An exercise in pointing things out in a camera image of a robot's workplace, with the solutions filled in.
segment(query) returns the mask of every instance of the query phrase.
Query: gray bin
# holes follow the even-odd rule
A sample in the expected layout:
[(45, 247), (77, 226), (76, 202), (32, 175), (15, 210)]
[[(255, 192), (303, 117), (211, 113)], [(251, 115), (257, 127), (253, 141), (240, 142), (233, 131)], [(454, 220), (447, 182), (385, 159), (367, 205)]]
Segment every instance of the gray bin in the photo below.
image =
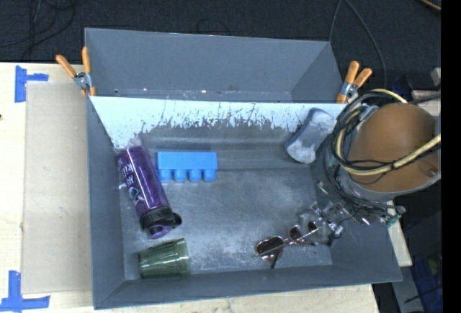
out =
[[(283, 143), (303, 123), (302, 116), (293, 120), (299, 110), (339, 109), (341, 78), (328, 42), (87, 28), (85, 45), (97, 88), (86, 105), (96, 309), (401, 280), (379, 222), (345, 221), (331, 247), (287, 248), (274, 270), (254, 255), (263, 238), (287, 237), (297, 212), (316, 201), (309, 167), (293, 161)], [(195, 102), (254, 109), (237, 120), (223, 111), (213, 125), (140, 117), (139, 104), (170, 101), (183, 102), (171, 116)], [(291, 126), (274, 125), (260, 107), (289, 112)], [(139, 132), (127, 122), (133, 117), (143, 123)], [(158, 150), (218, 154), (215, 181), (164, 183), (183, 224), (160, 240), (140, 230), (119, 189), (115, 147), (124, 143), (116, 141), (114, 126), (138, 135), (153, 158)], [(137, 253), (178, 237), (187, 242), (192, 275), (140, 279)]]

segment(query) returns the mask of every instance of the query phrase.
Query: clear cup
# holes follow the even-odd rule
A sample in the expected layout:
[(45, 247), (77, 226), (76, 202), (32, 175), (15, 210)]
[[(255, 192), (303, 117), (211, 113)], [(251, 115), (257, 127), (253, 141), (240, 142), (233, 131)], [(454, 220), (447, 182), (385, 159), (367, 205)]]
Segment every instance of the clear cup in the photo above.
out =
[(139, 254), (141, 278), (190, 275), (189, 253), (184, 239), (151, 247)]

